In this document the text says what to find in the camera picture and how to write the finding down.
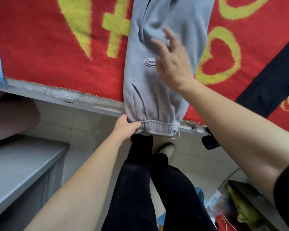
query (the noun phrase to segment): shoe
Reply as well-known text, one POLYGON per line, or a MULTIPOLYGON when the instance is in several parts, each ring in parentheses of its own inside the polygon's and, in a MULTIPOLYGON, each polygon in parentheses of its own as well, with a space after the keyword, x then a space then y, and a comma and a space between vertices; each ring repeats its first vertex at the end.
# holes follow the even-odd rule
POLYGON ((169 158, 172 156, 174 151, 176 150, 176 147, 173 143, 166 143, 162 148, 158 151, 158 153, 165 154, 169 158))

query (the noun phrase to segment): forearm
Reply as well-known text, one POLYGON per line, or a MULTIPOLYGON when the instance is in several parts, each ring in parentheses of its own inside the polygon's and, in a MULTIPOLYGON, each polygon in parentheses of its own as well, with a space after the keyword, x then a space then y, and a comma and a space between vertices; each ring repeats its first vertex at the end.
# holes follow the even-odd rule
POLYGON ((182 85, 179 93, 249 179, 273 201, 274 183, 289 165, 289 132, 197 80, 182 85))
POLYGON ((110 135, 36 215, 25 231, 92 231, 121 142, 110 135))

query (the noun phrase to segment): black sweatpants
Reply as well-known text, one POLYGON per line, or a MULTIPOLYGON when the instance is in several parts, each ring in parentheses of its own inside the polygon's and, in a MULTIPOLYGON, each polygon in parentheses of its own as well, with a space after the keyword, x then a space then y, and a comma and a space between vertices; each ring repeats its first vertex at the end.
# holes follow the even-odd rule
POLYGON ((164 231, 216 230, 190 180, 165 154, 152 156, 153 136, 133 135, 131 141, 102 231, 158 230, 150 177, 166 209, 164 231))

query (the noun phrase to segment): logo patch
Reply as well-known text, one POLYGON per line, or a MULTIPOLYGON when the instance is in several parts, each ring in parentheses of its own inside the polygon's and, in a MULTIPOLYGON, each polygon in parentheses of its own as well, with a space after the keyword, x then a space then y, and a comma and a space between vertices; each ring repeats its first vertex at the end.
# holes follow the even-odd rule
POLYGON ((156 67, 156 59, 155 58, 147 58, 144 60, 144 63, 150 67, 156 67))

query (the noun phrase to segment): red blanket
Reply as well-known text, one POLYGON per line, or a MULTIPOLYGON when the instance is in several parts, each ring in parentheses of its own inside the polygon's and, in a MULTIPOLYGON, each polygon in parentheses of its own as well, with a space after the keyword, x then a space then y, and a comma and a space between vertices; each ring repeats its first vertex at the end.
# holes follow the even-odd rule
MULTIPOLYGON (((132 3, 0 0, 4 76, 123 101, 132 3)), ((216 0, 195 77, 235 100, 288 41, 289 0, 216 0)), ((289 98, 269 119, 289 131, 289 98)))

